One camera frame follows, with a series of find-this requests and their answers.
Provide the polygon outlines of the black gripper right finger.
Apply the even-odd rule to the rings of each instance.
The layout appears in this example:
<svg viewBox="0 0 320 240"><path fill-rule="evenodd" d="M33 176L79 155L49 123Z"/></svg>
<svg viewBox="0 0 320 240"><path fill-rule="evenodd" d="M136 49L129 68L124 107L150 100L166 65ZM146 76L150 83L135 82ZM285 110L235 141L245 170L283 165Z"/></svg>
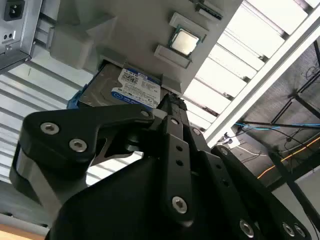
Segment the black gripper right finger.
<svg viewBox="0 0 320 240"><path fill-rule="evenodd" d="M178 99L183 133L200 180L206 219L218 240L310 240L307 228L226 147L210 148L189 125L187 106Z"/></svg>

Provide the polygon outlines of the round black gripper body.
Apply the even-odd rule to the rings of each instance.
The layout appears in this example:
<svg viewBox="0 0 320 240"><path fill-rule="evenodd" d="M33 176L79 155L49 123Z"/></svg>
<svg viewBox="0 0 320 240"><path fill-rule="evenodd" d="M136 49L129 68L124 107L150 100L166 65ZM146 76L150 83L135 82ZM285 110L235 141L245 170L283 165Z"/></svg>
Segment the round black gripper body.
<svg viewBox="0 0 320 240"><path fill-rule="evenodd" d="M69 199L49 240L217 240L188 152L143 158Z"/></svg>

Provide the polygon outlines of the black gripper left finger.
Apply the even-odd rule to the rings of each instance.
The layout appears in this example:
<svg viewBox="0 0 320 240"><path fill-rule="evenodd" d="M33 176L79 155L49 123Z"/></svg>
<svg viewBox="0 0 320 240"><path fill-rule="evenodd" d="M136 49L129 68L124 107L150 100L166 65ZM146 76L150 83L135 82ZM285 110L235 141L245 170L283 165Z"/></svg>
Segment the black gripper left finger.
<svg viewBox="0 0 320 240"><path fill-rule="evenodd" d="M67 200L144 158L188 152L178 100L36 112L22 124L10 178L52 215Z"/></svg>

